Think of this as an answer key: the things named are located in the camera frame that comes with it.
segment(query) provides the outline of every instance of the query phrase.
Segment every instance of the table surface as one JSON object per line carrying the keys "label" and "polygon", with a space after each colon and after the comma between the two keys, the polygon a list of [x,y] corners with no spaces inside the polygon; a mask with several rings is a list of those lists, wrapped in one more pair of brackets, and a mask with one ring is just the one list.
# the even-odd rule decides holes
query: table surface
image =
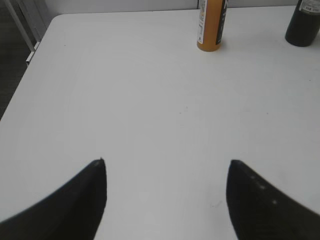
{"label": "table surface", "polygon": [[198,10],[55,18],[0,122],[0,220],[100,157],[97,240],[235,240],[231,159],[320,213],[320,38],[288,44],[293,11],[228,9],[211,53]]}

